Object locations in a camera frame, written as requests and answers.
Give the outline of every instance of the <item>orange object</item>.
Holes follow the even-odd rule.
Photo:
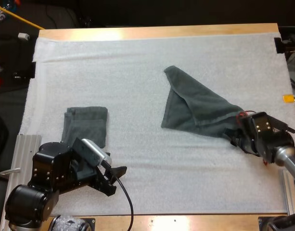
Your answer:
[[[293,103],[295,102],[295,97],[294,95],[283,95],[283,101],[285,103]]]

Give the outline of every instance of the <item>silver cylinder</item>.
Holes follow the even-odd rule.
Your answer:
[[[275,163],[279,166],[285,166],[295,179],[295,147],[284,146],[277,150]]]

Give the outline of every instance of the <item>white connector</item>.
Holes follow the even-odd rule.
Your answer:
[[[29,41],[30,40],[30,36],[26,33],[19,33],[18,34],[18,38],[24,41]]]

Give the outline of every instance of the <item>metal bracket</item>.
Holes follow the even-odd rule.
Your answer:
[[[8,180],[9,175],[16,172],[20,172],[19,167],[0,172],[0,177]]]
[[[288,215],[295,213],[295,182],[294,177],[288,170],[281,170],[281,177],[284,187],[284,196]]]

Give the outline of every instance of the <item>gray towel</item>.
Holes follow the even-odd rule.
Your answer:
[[[165,70],[171,89],[162,128],[224,137],[226,129],[237,129],[236,115],[242,108],[232,105],[175,66]]]
[[[89,139],[105,147],[108,109],[105,107],[71,107],[64,115],[62,142],[72,146],[75,139]]]

